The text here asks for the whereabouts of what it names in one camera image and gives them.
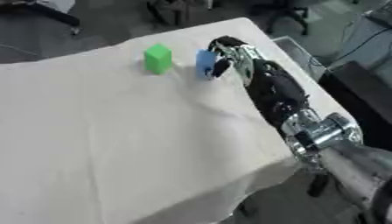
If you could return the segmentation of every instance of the black cable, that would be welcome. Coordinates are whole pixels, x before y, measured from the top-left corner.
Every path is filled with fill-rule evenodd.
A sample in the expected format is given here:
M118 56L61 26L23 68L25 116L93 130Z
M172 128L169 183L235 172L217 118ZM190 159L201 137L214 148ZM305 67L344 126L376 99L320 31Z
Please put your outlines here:
M376 32L375 34L373 34L372 36L370 36L369 38L367 38L365 41L363 41L360 45L356 46L353 50L351 50L350 52L347 52L345 54L343 54L342 56L338 57L337 59L335 59L333 62L331 62L331 64L344 59L345 57L351 55L352 53L355 53L356 51L358 51L361 47L363 47L365 44L367 44L370 40L374 39L375 37L379 36L380 34L391 30L391 28L385 28L381 31ZM323 67L323 65L321 65L321 63L315 64L314 60L316 60L317 58L323 58L320 56L311 56L309 59L309 64L315 66L315 67Z

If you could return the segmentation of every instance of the white cloth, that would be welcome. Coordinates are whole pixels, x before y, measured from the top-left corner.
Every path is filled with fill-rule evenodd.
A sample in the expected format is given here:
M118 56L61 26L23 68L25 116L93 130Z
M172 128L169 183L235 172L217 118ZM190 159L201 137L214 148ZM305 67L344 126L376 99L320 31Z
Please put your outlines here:
M196 78L196 52L222 35L257 46L322 115L348 113L246 18L0 66L0 223L199 224L286 180L294 159L233 70ZM143 69L172 49L173 68Z

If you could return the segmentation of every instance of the green cube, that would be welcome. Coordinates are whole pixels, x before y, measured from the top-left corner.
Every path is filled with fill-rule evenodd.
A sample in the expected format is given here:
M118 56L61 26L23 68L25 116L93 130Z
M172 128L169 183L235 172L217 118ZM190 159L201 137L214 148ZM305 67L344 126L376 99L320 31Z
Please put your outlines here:
M144 51L144 66L154 74L162 74L172 66L172 51L164 45L154 45Z

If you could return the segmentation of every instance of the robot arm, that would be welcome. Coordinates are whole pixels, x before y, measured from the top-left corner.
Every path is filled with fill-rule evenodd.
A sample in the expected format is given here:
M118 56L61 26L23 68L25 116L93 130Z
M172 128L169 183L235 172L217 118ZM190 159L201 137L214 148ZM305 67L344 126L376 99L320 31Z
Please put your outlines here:
M253 46L221 37L208 51L219 59L206 75L218 78L234 66L257 109L305 168L332 174L371 214L369 222L392 223L392 153L362 145L361 129L337 113L320 119L295 79Z

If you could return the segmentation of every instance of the blue object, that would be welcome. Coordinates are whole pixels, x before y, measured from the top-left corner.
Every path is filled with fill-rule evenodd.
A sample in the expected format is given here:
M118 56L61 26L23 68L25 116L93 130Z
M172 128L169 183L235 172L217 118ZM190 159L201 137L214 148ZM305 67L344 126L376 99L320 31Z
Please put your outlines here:
M196 56L196 73L199 77L210 78L206 76L206 71L213 71L216 60L216 53L206 50L200 50Z

